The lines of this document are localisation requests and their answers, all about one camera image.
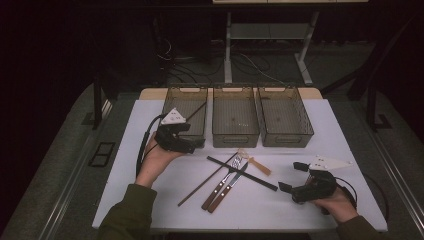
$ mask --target dark green jacket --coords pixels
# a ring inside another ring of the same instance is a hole
[[[113,206],[99,227],[97,239],[150,239],[152,208],[156,191],[128,185],[124,199]],[[385,240],[362,216],[337,227],[341,240]]]

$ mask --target person's left hand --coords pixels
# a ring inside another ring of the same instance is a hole
[[[166,167],[177,157],[185,153],[166,151],[161,148],[155,140],[156,132],[152,134],[144,151],[144,160],[135,184],[151,188],[153,182],[166,169]]]

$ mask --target white table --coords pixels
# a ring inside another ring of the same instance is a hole
[[[131,113],[113,168],[106,184],[93,227],[98,228],[109,209],[122,200],[127,185],[134,182],[135,162],[142,137],[152,119],[161,113],[163,100],[138,100]],[[358,193],[358,211],[378,231],[387,224],[349,149],[346,139],[327,100],[304,100],[315,135],[306,148],[265,148],[261,139],[247,152],[272,170],[266,176],[253,165],[246,172],[274,185],[285,182],[304,184],[308,173],[293,169],[293,162],[310,163],[314,156],[352,161],[353,167],[331,171],[350,182]],[[291,195],[259,185],[242,177],[214,213],[201,209],[217,183],[227,173],[222,168],[182,206],[177,204],[203,182],[219,165],[206,159],[212,156],[226,161],[236,149],[212,147],[212,102],[207,106],[206,143],[194,154],[173,161],[153,185],[158,192],[154,208],[152,233],[166,232],[314,232],[333,229],[336,223],[324,216],[313,204],[296,204]]]

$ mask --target person's right hand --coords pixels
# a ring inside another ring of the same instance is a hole
[[[340,188],[337,188],[331,197],[313,200],[312,203],[318,207],[327,209],[339,223],[347,222],[359,216],[349,198]]]

